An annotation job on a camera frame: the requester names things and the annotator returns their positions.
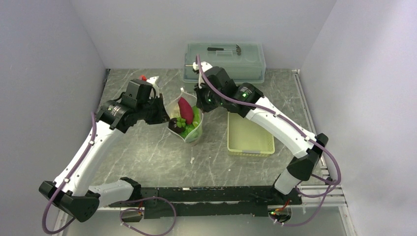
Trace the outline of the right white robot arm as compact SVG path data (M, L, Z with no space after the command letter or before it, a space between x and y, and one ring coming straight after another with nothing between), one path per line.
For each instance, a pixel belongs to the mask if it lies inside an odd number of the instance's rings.
M293 123L258 88L250 83L236 85L222 67L203 62L201 66L194 64L193 70L199 74L194 88L199 109L208 113L222 107L237 114L265 129L293 154L271 190L275 203L285 203L297 184L310 179L328 142L327 136L316 135Z

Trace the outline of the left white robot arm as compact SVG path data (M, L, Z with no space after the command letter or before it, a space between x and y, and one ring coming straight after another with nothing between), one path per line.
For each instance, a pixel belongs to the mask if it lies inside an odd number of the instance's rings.
M116 182L93 186L92 179L110 148L138 121L162 124L169 121L158 77L129 81L117 99L106 101L92 118L92 129L67 167L53 180L44 181L39 192L79 222L90 219L98 208L124 201L136 206L141 185L122 177Z

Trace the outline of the green cabbage leaf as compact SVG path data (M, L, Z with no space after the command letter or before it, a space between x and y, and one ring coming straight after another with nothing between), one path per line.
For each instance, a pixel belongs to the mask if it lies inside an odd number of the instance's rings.
M194 119L191 124L186 124L186 120L184 118L177 118L177 124L180 125L181 132L179 135L184 138L198 138L201 134L201 122L197 119Z

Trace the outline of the dark brown fruit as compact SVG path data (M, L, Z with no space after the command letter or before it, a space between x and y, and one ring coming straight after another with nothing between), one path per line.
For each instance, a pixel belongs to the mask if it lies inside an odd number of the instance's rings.
M168 128L177 134L183 133L186 130L186 126L186 120L181 117L172 118L168 124Z

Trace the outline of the watermelon slice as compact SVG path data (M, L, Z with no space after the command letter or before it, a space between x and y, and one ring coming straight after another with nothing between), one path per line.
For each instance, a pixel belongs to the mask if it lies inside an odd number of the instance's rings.
M193 123L199 123L200 122L200 109L197 108L197 106L193 106L192 107L192 111L193 111Z

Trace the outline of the clear dotted zip bag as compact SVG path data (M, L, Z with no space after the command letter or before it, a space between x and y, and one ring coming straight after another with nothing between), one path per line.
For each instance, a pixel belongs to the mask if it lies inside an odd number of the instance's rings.
M196 143L203 133L204 115L197 107L197 97L180 89L176 99L166 106L170 117L168 129L186 144Z

